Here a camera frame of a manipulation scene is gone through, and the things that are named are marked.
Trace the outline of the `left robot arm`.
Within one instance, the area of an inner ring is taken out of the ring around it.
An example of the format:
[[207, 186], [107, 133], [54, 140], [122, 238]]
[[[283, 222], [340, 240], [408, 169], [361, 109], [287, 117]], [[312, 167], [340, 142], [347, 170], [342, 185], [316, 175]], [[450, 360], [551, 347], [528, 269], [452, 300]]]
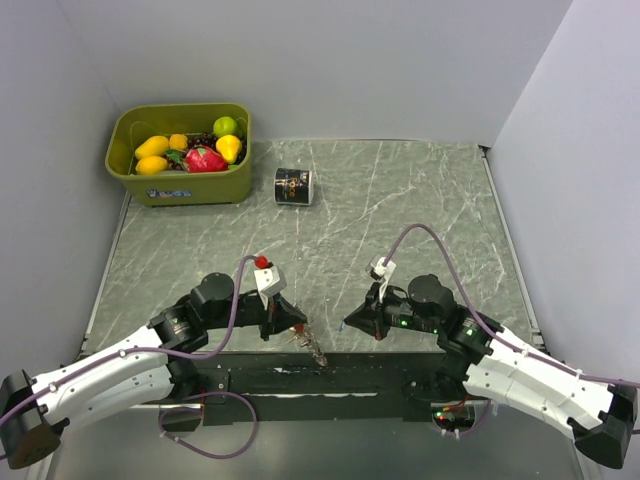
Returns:
[[193, 365], [209, 333], [257, 327], [261, 339], [302, 327], [307, 316], [282, 295], [285, 280], [258, 272], [256, 287], [239, 294], [226, 274], [206, 276], [189, 294], [120, 342], [76, 363], [36, 376], [18, 370], [1, 383], [1, 458], [13, 470], [53, 453], [65, 429], [131, 406], [191, 399]]

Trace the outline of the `large silver keyring with rings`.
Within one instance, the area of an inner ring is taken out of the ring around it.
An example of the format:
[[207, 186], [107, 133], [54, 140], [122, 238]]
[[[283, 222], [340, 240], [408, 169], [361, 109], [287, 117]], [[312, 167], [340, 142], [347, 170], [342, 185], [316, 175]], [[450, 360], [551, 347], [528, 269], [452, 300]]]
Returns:
[[292, 333], [290, 342], [296, 341], [301, 348], [305, 348], [320, 367], [328, 366], [328, 360], [308, 324], [295, 325], [289, 331]]

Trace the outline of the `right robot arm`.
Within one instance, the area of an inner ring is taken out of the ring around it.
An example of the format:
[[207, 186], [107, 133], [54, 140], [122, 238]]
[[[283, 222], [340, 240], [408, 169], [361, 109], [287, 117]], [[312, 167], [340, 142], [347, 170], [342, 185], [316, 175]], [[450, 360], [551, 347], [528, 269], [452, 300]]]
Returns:
[[344, 319], [376, 340], [393, 327], [432, 333], [445, 356], [437, 387], [505, 404], [555, 428], [576, 449], [611, 469], [624, 465], [639, 410], [637, 390], [589, 379], [486, 315], [472, 313], [434, 275], [407, 289], [375, 282]]

